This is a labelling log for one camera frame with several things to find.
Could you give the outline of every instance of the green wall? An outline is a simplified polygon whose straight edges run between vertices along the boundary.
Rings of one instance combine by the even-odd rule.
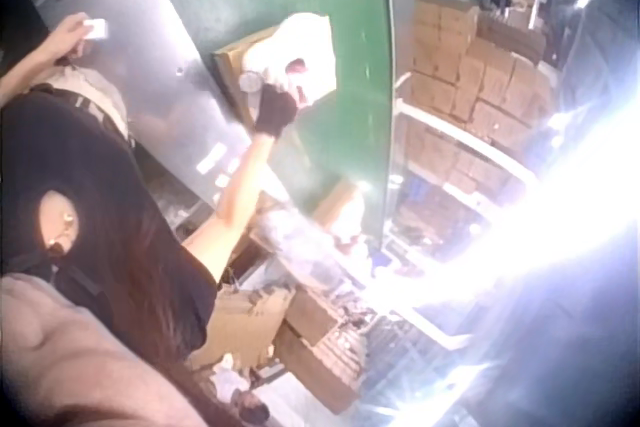
[[[171,0],[205,61],[214,50],[294,12],[328,14],[337,91],[305,111],[279,142],[272,167],[312,210],[341,176],[364,180],[372,233],[382,225],[391,119],[387,0]]]

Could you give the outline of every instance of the black fingerless glove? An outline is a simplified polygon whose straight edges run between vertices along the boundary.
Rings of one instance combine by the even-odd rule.
[[[271,84],[264,84],[260,95],[260,109],[256,132],[280,137],[284,128],[298,113],[296,100],[288,92],[278,92]]]

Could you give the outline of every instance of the brown box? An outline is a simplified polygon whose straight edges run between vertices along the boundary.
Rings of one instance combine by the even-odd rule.
[[[451,142],[448,142],[436,135],[425,133],[424,149],[418,166],[437,178],[447,179],[449,172],[455,166],[458,158],[458,149]]]
[[[504,169],[476,157],[469,176],[497,191],[505,184],[509,174]]]
[[[407,157],[410,160],[417,159],[424,148],[425,125],[419,120],[407,117],[407,133],[405,145]]]
[[[478,96],[493,105],[502,105],[513,64],[514,59],[509,52],[495,47],[487,59]]]
[[[521,150],[529,140],[531,131],[515,119],[497,112],[493,131],[489,135],[500,145],[512,150]]]
[[[414,44],[413,68],[418,72],[426,75],[435,73],[435,53],[438,47],[434,45],[423,45],[416,42]]]
[[[456,169],[466,175],[471,175],[476,159],[477,157],[475,155],[460,149],[458,160],[456,161]]]
[[[253,44],[272,36],[277,28],[278,26],[261,30],[213,53],[220,84],[240,120],[249,129],[253,129],[254,121],[247,105],[247,95],[238,85],[238,78],[242,74],[242,58]]]
[[[433,52],[433,76],[455,84],[458,78],[460,53],[448,49],[436,49]]]
[[[502,107],[518,118],[523,118],[535,90],[537,70],[522,59],[516,59]]]
[[[458,67],[458,87],[477,94],[484,76],[484,61],[473,55],[465,54]]]
[[[534,92],[521,116],[522,121],[528,125],[536,125],[550,117],[554,110],[551,82],[544,73],[537,71]]]
[[[546,48],[546,38],[540,32],[514,27],[484,12],[478,18],[478,37],[521,55],[534,65],[540,63]]]
[[[442,7],[440,26],[442,30],[474,36],[479,12],[478,7],[466,3],[455,7]]]
[[[357,399],[357,380],[344,359],[313,349],[283,324],[274,339],[275,355],[327,409],[336,415]]]
[[[340,316],[320,296],[299,288],[294,295],[285,320],[312,347],[340,323]]]
[[[428,0],[416,0],[414,3],[416,24],[440,26],[440,6]]]
[[[455,88],[438,79],[414,72],[412,94],[418,107],[432,107],[441,112],[449,113],[453,107]]]
[[[413,31],[418,44],[423,46],[440,45],[440,29],[437,26],[416,24]]]
[[[482,139],[489,139],[498,124],[498,111],[495,107],[478,100],[473,108],[471,122],[467,129]]]
[[[453,169],[451,171],[447,182],[454,187],[457,187],[465,194],[473,194],[477,188],[477,185],[473,179],[470,179],[457,169]]]
[[[491,57],[494,49],[495,45],[493,45],[491,42],[476,37],[469,44],[469,49],[467,50],[466,55],[469,57],[473,57],[474,59],[482,60],[486,63],[487,60]]]
[[[215,364],[232,354],[242,368],[256,367],[273,343],[293,292],[235,291],[223,287],[207,325],[207,341],[189,357],[193,368]]]
[[[444,27],[440,30],[440,45],[442,48],[454,52],[465,52],[472,38],[471,34],[468,33],[449,31]]]
[[[475,104],[475,102],[475,92],[457,88],[456,96],[453,100],[453,109],[451,109],[451,115],[467,122],[471,118],[471,112],[473,112],[473,104]]]

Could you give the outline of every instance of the white card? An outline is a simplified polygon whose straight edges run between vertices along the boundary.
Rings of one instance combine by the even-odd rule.
[[[84,25],[90,25],[93,30],[84,38],[89,40],[106,39],[109,35],[107,29],[107,21],[104,19],[89,19],[83,22]]]

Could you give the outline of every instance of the woman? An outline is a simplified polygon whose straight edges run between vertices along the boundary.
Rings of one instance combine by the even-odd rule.
[[[216,281],[300,94],[264,86],[251,146],[214,217],[181,246],[145,189],[118,109],[81,89],[23,93],[58,59],[81,55],[86,19],[67,17],[0,81],[2,273],[39,277],[87,308],[203,413],[209,406],[183,361],[205,342]]]

